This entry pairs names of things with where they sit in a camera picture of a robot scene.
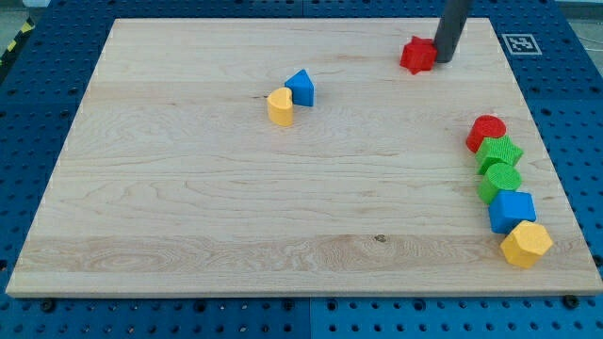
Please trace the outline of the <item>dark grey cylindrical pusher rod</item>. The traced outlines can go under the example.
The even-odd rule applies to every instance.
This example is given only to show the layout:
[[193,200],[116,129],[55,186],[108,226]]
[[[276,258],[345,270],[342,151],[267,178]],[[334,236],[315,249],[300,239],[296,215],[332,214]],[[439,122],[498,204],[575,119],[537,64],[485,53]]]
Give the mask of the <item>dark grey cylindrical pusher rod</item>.
[[473,0],[446,2],[433,40],[437,63],[448,63],[453,59],[472,3]]

